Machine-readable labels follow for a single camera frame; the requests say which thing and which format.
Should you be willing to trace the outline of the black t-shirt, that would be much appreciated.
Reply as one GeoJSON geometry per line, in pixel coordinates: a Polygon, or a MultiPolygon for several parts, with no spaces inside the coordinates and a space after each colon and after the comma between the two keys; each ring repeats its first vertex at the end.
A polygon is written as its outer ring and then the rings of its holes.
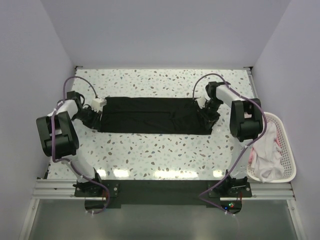
{"type": "Polygon", "coordinates": [[[108,97],[101,133],[210,135],[192,98],[108,97]]]}

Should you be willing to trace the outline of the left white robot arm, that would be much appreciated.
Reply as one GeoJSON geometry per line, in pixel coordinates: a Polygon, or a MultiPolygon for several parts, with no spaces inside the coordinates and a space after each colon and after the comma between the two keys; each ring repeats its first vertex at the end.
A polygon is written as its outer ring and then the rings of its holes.
{"type": "Polygon", "coordinates": [[[104,184],[97,170],[83,156],[73,125],[73,120],[84,113],[82,98],[80,93],[69,91],[66,100],[59,101],[51,113],[36,119],[36,126],[44,154],[73,172],[77,188],[86,187],[92,196],[99,196],[104,184]]]}

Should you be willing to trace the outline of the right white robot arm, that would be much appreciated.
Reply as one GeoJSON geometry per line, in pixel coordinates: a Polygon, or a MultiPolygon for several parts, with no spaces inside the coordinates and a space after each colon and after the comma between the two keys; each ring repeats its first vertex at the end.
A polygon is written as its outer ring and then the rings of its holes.
{"type": "Polygon", "coordinates": [[[209,97],[204,107],[198,112],[204,118],[207,128],[213,127],[220,114],[218,109],[222,104],[230,108],[229,131],[234,137],[230,166],[224,177],[209,187],[200,195],[215,192],[220,196],[235,196],[247,187],[247,167],[253,143],[259,135],[265,133],[264,123],[267,121],[257,98],[247,98],[230,87],[228,82],[212,81],[205,87],[209,97]]]}

